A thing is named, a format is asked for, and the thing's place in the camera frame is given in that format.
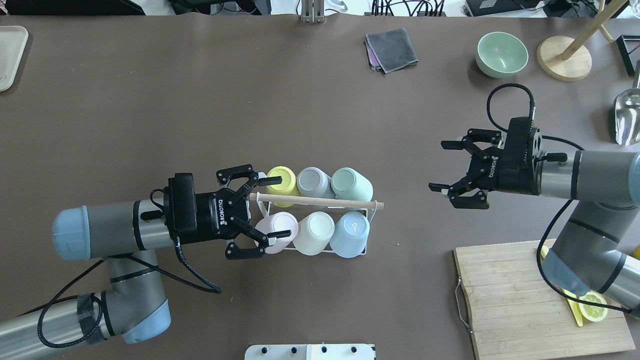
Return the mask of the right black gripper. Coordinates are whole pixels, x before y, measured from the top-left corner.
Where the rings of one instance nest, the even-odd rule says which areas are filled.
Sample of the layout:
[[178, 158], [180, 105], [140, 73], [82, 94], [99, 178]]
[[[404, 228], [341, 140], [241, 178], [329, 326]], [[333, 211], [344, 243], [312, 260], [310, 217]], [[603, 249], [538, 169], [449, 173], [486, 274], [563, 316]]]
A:
[[487, 129], [469, 129], [455, 140], [442, 140], [444, 150], [465, 150], [470, 164], [466, 175], [447, 185], [429, 182], [430, 191], [449, 198], [454, 208], [486, 210], [489, 192], [539, 196], [542, 178], [542, 135], [532, 117], [515, 117], [506, 135]]

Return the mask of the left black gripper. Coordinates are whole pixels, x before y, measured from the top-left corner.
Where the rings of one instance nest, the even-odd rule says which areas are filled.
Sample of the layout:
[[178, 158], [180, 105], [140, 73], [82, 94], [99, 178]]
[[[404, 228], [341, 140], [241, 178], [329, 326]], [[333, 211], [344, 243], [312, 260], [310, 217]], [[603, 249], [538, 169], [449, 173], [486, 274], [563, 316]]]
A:
[[226, 240], [227, 259], [258, 259], [276, 239], [290, 237], [290, 229], [265, 233], [250, 225], [247, 196], [256, 187], [281, 184], [281, 176], [261, 177], [245, 164], [218, 170], [216, 179], [220, 189], [199, 194], [192, 173], [176, 173], [167, 180], [166, 226], [181, 244]]

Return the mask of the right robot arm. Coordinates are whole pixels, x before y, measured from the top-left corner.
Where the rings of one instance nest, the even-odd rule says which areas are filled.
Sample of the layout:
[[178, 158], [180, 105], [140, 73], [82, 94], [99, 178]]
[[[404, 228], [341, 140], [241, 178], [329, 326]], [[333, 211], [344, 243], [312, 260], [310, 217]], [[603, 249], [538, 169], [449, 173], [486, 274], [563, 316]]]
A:
[[639, 215], [639, 154], [577, 149], [547, 152], [547, 137], [532, 117], [510, 120], [506, 130], [469, 129], [444, 150], [464, 151], [470, 163], [452, 184], [430, 183], [454, 208], [486, 210], [489, 192], [576, 201], [546, 257], [541, 275], [561, 296], [595, 291], [639, 317], [639, 260], [618, 249]]

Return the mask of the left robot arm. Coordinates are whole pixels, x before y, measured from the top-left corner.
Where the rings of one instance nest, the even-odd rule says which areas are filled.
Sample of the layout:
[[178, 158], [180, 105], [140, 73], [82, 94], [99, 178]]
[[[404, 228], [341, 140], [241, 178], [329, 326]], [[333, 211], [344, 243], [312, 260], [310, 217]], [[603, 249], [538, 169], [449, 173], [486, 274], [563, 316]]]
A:
[[220, 189], [195, 193], [194, 176], [176, 173], [161, 199], [63, 210], [52, 228], [55, 250], [67, 261], [96, 259], [50, 301], [1, 324], [3, 360], [47, 359], [112, 337], [137, 344], [171, 324], [163, 277], [193, 289], [221, 289], [187, 262], [183, 246], [226, 242], [229, 260], [258, 259], [291, 234], [250, 225], [249, 194], [278, 185], [251, 164], [218, 170]]

